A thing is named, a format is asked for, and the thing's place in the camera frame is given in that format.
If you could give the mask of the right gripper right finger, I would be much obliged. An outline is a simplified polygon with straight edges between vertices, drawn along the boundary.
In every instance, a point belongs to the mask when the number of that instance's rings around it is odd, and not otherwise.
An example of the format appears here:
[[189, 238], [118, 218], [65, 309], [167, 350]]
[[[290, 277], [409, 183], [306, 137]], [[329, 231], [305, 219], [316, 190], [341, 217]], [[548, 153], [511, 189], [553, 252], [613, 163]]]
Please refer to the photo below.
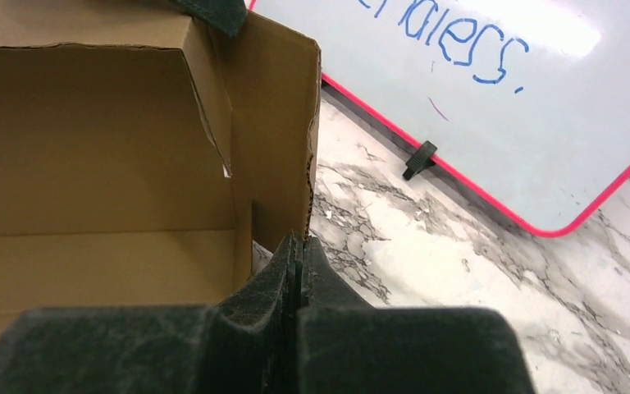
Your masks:
[[517, 336], [477, 307], [376, 308], [304, 247], [296, 315], [301, 393], [532, 393]]

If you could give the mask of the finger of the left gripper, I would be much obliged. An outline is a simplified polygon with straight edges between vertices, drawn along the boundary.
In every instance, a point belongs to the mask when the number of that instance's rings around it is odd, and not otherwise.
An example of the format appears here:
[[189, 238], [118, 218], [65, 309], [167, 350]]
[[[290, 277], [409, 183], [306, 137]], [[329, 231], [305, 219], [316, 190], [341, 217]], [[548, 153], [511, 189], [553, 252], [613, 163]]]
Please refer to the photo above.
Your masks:
[[222, 33], [235, 37], [248, 16], [240, 0], [171, 0], [185, 14], [199, 19]]

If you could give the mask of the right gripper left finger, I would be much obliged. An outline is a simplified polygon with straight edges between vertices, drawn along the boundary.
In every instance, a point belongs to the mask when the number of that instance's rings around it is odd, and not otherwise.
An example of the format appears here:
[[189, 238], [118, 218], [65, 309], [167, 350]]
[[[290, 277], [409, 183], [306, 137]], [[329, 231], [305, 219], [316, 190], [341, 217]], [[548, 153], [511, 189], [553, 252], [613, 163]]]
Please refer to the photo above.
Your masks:
[[295, 393], [302, 241], [218, 305], [50, 308], [0, 337], [0, 393]]

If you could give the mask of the brown cardboard box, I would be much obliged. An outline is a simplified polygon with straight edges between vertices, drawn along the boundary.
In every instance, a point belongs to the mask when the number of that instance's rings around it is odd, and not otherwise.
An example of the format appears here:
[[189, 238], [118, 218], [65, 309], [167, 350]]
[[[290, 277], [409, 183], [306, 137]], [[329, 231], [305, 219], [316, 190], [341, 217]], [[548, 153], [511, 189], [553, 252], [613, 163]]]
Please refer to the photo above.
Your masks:
[[321, 51], [248, 11], [0, 1], [0, 337], [47, 307], [215, 304], [308, 232]]

